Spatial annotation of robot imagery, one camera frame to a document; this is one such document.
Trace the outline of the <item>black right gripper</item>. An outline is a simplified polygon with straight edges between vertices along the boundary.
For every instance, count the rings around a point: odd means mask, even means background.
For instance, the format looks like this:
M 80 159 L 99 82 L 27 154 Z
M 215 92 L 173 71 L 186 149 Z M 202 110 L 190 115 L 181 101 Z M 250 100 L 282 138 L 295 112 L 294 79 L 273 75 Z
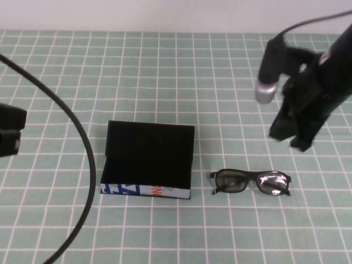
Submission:
M 320 64 L 322 53 L 288 51 L 284 73 L 289 79 L 283 86 L 283 104 L 276 115 L 269 136 L 277 141 L 293 138 L 290 146 L 300 152 L 308 150 L 316 134 L 329 117 L 330 92 L 324 84 Z

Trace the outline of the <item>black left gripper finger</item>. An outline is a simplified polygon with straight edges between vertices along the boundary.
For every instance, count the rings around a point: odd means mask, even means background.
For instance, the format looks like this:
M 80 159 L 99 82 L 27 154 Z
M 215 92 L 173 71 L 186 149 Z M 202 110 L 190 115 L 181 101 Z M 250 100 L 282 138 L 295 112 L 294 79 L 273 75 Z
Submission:
M 1 103 L 1 129 L 23 130 L 25 128 L 27 111 L 19 107 Z
M 18 130 L 1 129 L 1 157 L 17 155 L 20 147 L 21 132 Z

